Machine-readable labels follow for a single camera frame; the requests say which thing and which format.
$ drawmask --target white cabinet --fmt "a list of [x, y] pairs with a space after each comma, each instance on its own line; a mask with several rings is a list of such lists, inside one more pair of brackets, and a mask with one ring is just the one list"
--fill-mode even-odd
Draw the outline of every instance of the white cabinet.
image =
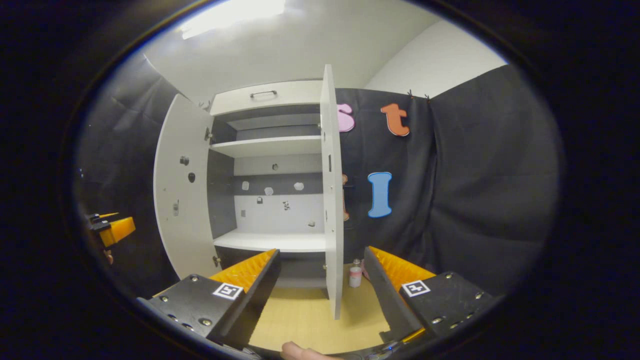
[[[185, 155], [188, 166], [179, 162]], [[232, 176], [215, 169], [223, 163]], [[192, 171], [194, 183], [187, 177]], [[219, 271], [212, 260], [216, 248], [234, 261], [238, 254], [276, 248], [293, 269], [288, 278], [281, 274], [279, 286], [326, 286], [328, 306], [340, 316], [342, 165], [331, 65], [322, 81], [216, 94], [210, 113], [176, 96], [158, 143], [154, 195], [164, 247], [180, 277]], [[228, 209], [211, 196], [227, 199]], [[299, 272], [305, 259], [312, 276]]]
[[[212, 243], [207, 203], [207, 157], [204, 134], [212, 117], [181, 94], [164, 118], [154, 163], [154, 205], [160, 237], [178, 277], [210, 276], [221, 268], [211, 260]], [[180, 158], [188, 159], [188, 165]], [[189, 174], [195, 175], [193, 183]]]

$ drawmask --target blue letter i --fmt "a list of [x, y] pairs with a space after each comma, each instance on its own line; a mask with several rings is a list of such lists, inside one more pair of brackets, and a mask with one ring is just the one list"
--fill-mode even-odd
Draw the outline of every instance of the blue letter i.
[[373, 187], [373, 205], [369, 210], [369, 217], [381, 218], [391, 214], [389, 207], [389, 181], [390, 172], [373, 172], [367, 176], [367, 180]]

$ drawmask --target drawer handle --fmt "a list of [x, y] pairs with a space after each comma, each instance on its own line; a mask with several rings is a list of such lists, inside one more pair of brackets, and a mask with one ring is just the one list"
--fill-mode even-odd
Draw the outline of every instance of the drawer handle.
[[269, 91], [262, 91], [262, 92], [254, 92], [254, 93], [250, 94], [249, 97], [253, 99], [254, 95], [266, 94], [268, 92], [273, 92], [273, 95], [278, 96], [278, 92], [276, 90], [269, 90]]

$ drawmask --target ceiling light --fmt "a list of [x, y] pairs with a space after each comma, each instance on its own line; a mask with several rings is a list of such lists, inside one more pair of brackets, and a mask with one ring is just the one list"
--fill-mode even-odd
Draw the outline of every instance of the ceiling light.
[[285, 0], [228, 0], [195, 15], [180, 25], [182, 38], [188, 39], [243, 20], [269, 17], [284, 12]]

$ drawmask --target small bottle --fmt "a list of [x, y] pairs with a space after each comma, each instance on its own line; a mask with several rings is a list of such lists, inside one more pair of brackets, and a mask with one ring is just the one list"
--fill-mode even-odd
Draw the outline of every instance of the small bottle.
[[362, 267], [360, 267], [360, 259], [353, 260], [353, 266], [349, 269], [349, 286], [357, 288], [362, 281]]

